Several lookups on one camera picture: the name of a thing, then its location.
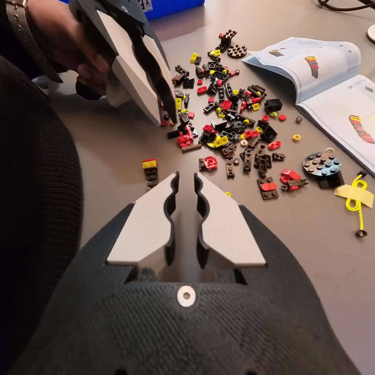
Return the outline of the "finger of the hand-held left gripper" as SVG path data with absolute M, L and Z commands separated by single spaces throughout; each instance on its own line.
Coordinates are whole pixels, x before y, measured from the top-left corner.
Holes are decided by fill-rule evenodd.
M 113 74 L 109 78 L 106 97 L 113 107 L 119 107 L 134 99 L 147 117 L 161 125 L 161 113 L 156 93 L 150 86 L 145 71 L 134 55 L 133 43 L 128 33 L 109 15 L 97 11 L 110 40 L 117 51 L 112 63 Z
M 135 38 L 134 52 L 152 91 L 156 94 L 159 112 L 163 108 L 169 115 L 170 121 L 177 123 L 178 110 L 172 75 L 162 49 L 151 36 L 143 35 Z

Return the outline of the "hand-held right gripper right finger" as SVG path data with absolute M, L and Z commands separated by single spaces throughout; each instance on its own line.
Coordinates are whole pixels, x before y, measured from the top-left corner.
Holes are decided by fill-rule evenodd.
M 237 202 L 199 172 L 194 174 L 201 269 L 263 267 L 266 260 Z

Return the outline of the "pile of lego pieces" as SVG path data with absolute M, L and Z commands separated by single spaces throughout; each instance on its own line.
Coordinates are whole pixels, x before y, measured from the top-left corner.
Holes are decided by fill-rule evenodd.
M 199 134 L 191 120 L 194 112 L 188 111 L 190 93 L 176 91 L 176 103 L 179 111 L 180 125 L 169 133 L 168 139 L 175 139 L 183 152 L 190 152 L 207 146 L 218 150 L 226 162 L 228 179 L 235 177 L 234 166 L 243 162 L 243 173 L 249 174 L 254 168 L 257 175 L 261 197 L 264 201 L 279 197 L 277 184 L 267 173 L 273 161 L 284 161 L 284 154 L 275 152 L 282 145 L 277 140 L 277 133 L 269 124 L 270 117 L 277 117 L 282 108 L 278 99 L 264 102 L 265 115 L 260 120 L 249 118 L 246 111 L 260 110 L 267 94 L 259 85 L 234 90 L 230 78 L 239 75 L 240 71 L 230 70 L 221 63 L 221 56 L 232 45 L 236 30 L 229 29 L 219 34 L 220 44 L 207 53 L 210 61 L 201 63 L 202 57 L 192 54 L 191 64 L 195 64 L 198 78 L 196 93 L 208 95 L 208 103 L 203 113 L 215 113 L 217 118 L 205 124 Z

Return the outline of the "person's left hand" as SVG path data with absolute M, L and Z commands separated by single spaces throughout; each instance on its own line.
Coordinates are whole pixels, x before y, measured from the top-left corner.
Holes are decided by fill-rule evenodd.
M 27 10 L 52 60 L 77 72 L 97 94 L 106 95 L 110 62 L 87 36 L 68 5 L 56 0 L 32 0 Z

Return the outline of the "black plate yellow red assembly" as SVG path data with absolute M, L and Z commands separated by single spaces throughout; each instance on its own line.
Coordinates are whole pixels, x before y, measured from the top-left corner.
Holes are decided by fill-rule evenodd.
M 157 167 L 157 161 L 155 158 L 151 159 L 144 159 L 142 161 L 142 168 L 144 172 L 145 177 L 145 183 L 146 183 L 146 192 L 153 189 L 155 186 L 159 183 L 158 178 L 158 167 Z

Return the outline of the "lego instruction booklet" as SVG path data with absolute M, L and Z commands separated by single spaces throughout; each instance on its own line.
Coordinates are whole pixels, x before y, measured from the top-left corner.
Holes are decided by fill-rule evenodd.
M 375 84 L 355 44 L 290 37 L 242 61 L 290 79 L 298 110 L 374 176 Z

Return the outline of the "blue plastic bin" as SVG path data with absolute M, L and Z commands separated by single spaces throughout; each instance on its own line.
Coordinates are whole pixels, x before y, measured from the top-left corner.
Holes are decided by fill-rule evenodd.
M 146 18 L 155 20 L 204 5 L 204 0 L 139 0 Z

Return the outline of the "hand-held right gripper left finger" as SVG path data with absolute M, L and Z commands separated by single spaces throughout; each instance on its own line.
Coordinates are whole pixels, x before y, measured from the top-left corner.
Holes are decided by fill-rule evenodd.
M 175 256 L 176 209 L 180 174 L 172 173 L 137 199 L 106 259 L 110 265 L 150 268 L 159 274 Z

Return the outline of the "black round lego plate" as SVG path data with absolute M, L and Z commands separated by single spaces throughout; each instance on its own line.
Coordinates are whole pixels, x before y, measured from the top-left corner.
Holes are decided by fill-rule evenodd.
M 240 44 L 232 44 L 227 49 L 227 55 L 233 59 L 242 59 L 247 55 L 247 47 Z
M 341 168 L 341 160 L 336 157 L 335 152 L 317 152 L 309 155 L 302 162 L 304 170 L 316 177 L 330 177 L 337 174 Z

